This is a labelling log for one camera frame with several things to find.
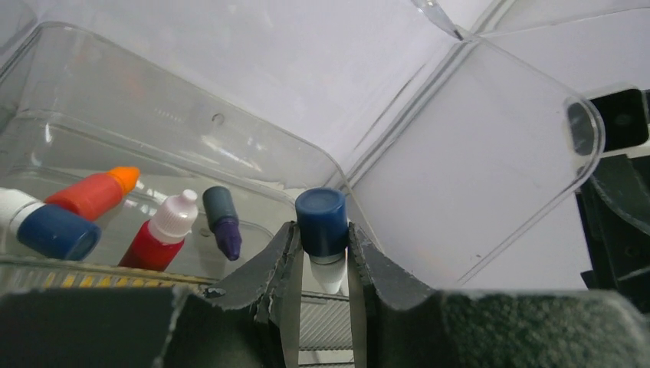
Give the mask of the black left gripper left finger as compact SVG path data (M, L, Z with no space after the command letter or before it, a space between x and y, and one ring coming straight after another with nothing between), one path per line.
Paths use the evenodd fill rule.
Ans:
M197 294L185 286L23 288L1 295L3 367L295 367L297 225Z

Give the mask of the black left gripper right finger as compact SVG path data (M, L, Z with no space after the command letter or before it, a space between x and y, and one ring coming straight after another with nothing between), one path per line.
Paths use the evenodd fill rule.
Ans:
M358 367L647 367L649 326L611 291L435 290L349 226Z

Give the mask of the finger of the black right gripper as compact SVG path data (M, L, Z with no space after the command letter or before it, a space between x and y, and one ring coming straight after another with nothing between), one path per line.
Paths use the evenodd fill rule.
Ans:
M576 194L592 268L588 289L615 290L649 312L649 158L601 159Z

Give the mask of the dark blue small bottle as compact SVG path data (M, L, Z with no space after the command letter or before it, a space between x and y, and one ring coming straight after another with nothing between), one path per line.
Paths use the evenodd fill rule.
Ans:
M218 249L229 261L237 261L241 254L239 218L229 189L212 186L202 194L208 228L215 236Z

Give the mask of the red small bottle white cap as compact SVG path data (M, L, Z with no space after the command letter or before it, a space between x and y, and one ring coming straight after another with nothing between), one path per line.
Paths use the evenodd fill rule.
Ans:
M197 193L191 189L167 197L156 213L142 224L119 266L165 271L198 217L197 198Z

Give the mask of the blue cap white bottle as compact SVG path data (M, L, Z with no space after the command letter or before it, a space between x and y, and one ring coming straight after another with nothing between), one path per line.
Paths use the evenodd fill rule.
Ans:
M311 273L327 294L340 290L346 275L348 220L345 195L336 189L314 188L295 202L300 243Z

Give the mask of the smoked clear drawer box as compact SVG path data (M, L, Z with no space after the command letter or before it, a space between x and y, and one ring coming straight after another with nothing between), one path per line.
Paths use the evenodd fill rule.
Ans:
M136 187L92 223L81 261L1 233L1 295L23 288L202 294L268 246L297 197L341 191L356 225L435 290L481 269L588 181L605 156L590 100L631 84L647 1L3 1L1 189L41 200L118 166ZM584 104L591 153L573 148ZM218 249L203 192L229 189L242 244ZM163 201L198 217L165 271L120 267ZM353 351L348 244L327 294L302 248L299 352Z

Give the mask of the red orange small bottle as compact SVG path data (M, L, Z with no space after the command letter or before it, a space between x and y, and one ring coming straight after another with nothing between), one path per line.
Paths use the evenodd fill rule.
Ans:
M50 195L44 202L93 222L117 207L135 189L139 177L137 167L118 166L94 173Z

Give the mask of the blue white small bottle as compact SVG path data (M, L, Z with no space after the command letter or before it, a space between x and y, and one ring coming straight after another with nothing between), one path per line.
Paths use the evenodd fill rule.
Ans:
M81 261L101 237L96 224L17 189L1 189L1 233L5 240L47 258Z

